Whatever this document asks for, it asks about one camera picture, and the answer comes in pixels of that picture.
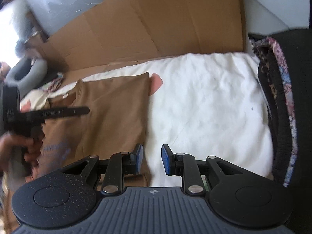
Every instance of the metal screw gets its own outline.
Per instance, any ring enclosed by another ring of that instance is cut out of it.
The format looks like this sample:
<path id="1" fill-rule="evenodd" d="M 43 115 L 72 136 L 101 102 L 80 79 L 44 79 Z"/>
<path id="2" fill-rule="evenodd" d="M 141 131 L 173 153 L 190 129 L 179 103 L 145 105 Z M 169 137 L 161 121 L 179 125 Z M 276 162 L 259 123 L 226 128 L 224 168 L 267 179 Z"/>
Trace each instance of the metal screw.
<path id="1" fill-rule="evenodd" d="M 192 186 L 188 187 L 188 190 L 191 193 L 200 193 L 200 192 L 204 191 L 204 188 L 201 186 L 198 186 L 198 185 L 192 185 Z"/>
<path id="2" fill-rule="evenodd" d="M 118 186 L 114 186 L 114 185 L 108 185 L 103 187 L 103 192 L 106 193 L 114 193 L 118 191 Z"/>

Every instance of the white sheet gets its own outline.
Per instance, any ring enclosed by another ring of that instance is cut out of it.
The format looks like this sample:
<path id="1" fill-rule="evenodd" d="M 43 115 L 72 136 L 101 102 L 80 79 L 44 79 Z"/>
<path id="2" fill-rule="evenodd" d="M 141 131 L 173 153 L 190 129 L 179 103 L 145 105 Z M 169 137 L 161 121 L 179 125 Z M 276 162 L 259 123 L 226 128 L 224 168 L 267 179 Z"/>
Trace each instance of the white sheet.
<path id="1" fill-rule="evenodd" d="M 165 175 L 162 144 L 199 160 L 215 155 L 262 176 L 270 173 L 272 142 L 256 70 L 257 63 L 244 53 L 186 54 L 95 74 L 84 81 L 147 71 L 161 77 L 163 85 L 150 96 L 145 153 L 152 186 L 180 186 L 180 177 Z M 74 85 L 37 97 L 65 94 Z M 43 104 L 37 101 L 32 108 Z"/>

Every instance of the white fabric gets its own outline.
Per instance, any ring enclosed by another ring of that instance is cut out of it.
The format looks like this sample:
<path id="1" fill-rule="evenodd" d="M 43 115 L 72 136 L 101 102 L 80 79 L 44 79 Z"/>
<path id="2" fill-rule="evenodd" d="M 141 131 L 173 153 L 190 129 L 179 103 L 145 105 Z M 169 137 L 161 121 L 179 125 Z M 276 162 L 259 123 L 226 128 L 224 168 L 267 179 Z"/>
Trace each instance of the white fabric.
<path id="1" fill-rule="evenodd" d="M 270 173 L 272 142 L 256 70 L 257 63 L 244 53 L 186 54 L 95 74 L 84 81 L 147 71 L 161 77 L 163 85 L 150 96 L 145 152 L 152 186 L 180 186 L 180 177 L 165 175 L 163 144 L 198 160 L 215 155 L 262 176 Z M 48 97 L 65 94 L 74 85 Z"/>

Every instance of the human hand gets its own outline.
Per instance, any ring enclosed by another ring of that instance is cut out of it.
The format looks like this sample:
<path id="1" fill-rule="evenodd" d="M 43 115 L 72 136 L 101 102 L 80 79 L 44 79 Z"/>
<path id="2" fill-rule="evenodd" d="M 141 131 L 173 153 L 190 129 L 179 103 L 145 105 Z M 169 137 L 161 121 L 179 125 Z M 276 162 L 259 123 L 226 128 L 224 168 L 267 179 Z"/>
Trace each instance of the human hand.
<path id="1" fill-rule="evenodd" d="M 27 138 L 17 134 L 11 134 L 9 132 L 4 133 L 0 137 L 0 169 L 2 171 L 8 170 L 8 164 L 10 159 L 10 152 L 14 146 L 27 147 L 28 153 L 25 153 L 24 159 L 32 166 L 37 166 L 37 158 L 40 156 L 40 149 L 43 144 L 42 139 L 44 134 L 34 142 L 32 138 Z"/>

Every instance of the multicolored fabric strip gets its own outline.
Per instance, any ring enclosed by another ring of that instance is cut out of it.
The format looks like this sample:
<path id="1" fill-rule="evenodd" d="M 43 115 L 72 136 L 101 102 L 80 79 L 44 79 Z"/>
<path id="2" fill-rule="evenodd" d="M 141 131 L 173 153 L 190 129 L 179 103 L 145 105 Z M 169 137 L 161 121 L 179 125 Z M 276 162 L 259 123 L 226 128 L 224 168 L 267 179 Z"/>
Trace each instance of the multicolored fabric strip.
<path id="1" fill-rule="evenodd" d="M 288 187 L 289 182 L 291 180 L 291 176 L 294 171 L 294 166 L 295 166 L 297 154 L 298 154 L 297 127 L 296 127 L 296 118 L 295 118 L 295 111 L 294 111 L 294 98 L 293 98 L 293 93 L 291 89 L 291 78 L 288 72 L 288 66 L 287 66 L 282 48 L 280 47 L 280 44 L 274 38 L 265 37 L 259 41 L 251 41 L 251 45 L 252 45 L 252 48 L 257 51 L 257 56 L 259 58 L 264 58 L 263 57 L 264 55 L 259 50 L 258 47 L 269 46 L 270 48 L 272 48 L 272 51 L 276 58 L 278 68 L 280 71 L 280 75 L 282 78 L 284 94 L 285 94 L 285 99 L 286 99 L 286 107 L 288 111 L 289 124 L 291 128 L 291 138 L 292 138 L 291 157 L 290 157 L 289 165 L 288 165 L 286 176 L 285 176 L 284 183 L 283 183 L 284 187 Z M 272 89 L 272 93 L 274 97 L 276 97 L 276 93 L 274 92 L 274 89 L 272 87 L 271 89 Z"/>

